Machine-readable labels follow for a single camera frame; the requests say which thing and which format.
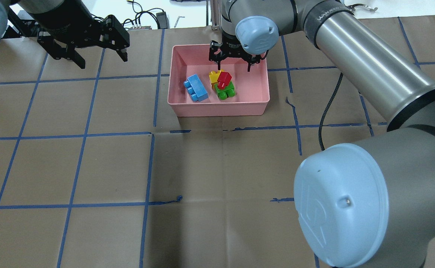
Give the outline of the yellow toy block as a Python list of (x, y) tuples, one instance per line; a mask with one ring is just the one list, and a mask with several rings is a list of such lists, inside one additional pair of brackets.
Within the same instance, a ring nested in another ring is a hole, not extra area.
[(221, 71), (217, 70), (217, 71), (211, 71), (208, 76), (209, 76), (209, 80), (210, 80), (210, 85), (212, 88), (214, 88), (214, 85), (216, 85), (218, 83), (218, 78), (220, 76)]

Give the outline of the red toy block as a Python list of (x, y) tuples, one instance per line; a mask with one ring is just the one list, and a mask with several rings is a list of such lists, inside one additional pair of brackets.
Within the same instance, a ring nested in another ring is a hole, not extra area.
[(220, 76), (218, 78), (217, 87), (220, 90), (224, 90), (231, 82), (232, 76), (230, 73), (221, 71)]

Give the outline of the green toy block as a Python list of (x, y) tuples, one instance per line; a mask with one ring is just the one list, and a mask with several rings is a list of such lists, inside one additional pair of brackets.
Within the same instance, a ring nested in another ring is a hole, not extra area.
[(214, 84), (213, 88), (220, 100), (226, 100), (227, 98), (236, 96), (236, 90), (234, 88), (233, 82), (229, 82), (224, 89), (219, 89), (217, 83)]

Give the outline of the blue toy block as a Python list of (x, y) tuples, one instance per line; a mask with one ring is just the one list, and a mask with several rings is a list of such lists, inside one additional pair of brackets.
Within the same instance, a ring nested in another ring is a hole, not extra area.
[(209, 98), (208, 92), (198, 74), (189, 76), (183, 82), (183, 86), (193, 102), (201, 102)]

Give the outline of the pink plastic box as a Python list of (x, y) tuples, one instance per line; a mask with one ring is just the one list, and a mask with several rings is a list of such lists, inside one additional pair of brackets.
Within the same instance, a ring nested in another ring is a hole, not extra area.
[(209, 60), (210, 46), (176, 45), (172, 49), (167, 102), (178, 117), (262, 115), (270, 101), (267, 62), (254, 66), (227, 58)]

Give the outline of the black power adapter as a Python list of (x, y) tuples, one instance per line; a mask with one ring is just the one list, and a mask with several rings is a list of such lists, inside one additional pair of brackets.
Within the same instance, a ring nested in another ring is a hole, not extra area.
[(158, 12), (156, 13), (156, 19), (158, 21), (158, 29), (168, 29), (169, 28), (169, 20), (166, 12)]

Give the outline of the aluminium frame post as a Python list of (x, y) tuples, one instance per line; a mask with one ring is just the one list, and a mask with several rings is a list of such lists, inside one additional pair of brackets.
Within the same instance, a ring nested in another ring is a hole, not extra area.
[(216, 32), (221, 26), (221, 1), (210, 0), (211, 30)]

